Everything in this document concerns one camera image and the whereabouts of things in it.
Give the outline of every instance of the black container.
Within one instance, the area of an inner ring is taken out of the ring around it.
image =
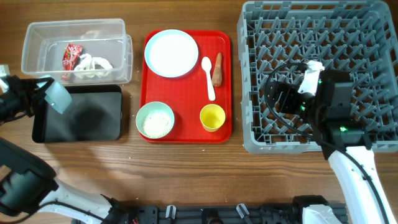
[[[117,140],[121,135],[122,92],[117,85],[68,86],[72,102],[63,114],[46,101],[35,114],[37,143]]]

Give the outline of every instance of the yellow cup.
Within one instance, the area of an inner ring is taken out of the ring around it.
[[[206,131],[217,131],[225,122],[225,112],[218,105],[206,105],[200,111],[200,122]]]

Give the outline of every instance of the red tray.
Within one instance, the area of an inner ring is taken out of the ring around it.
[[[161,30],[155,30],[145,38],[145,46],[149,39]],[[231,41],[229,37],[215,30],[183,30],[191,35],[199,48],[199,57],[194,68],[178,78],[164,78],[156,75],[143,62],[140,107],[153,101],[163,102],[174,112],[174,127],[168,135],[160,139],[149,139],[149,142],[171,143],[220,143],[227,140],[232,133],[231,106]],[[201,60],[207,56],[212,63],[211,74],[218,53],[223,54],[223,82],[215,87],[216,100],[210,101],[207,95],[206,73],[201,68]],[[201,125],[200,110],[207,104],[220,105],[226,120],[219,130],[209,133]]]

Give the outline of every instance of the white plate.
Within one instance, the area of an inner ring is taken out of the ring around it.
[[[154,35],[145,47],[145,61],[156,74],[173,78],[189,72],[198,60],[194,39],[180,30],[164,30]]]

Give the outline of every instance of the spoon handle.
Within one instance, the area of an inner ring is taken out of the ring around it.
[[[209,96],[209,100],[215,101],[216,93],[214,92],[213,85],[211,84],[210,71],[206,71],[206,79],[207,79],[207,94]]]

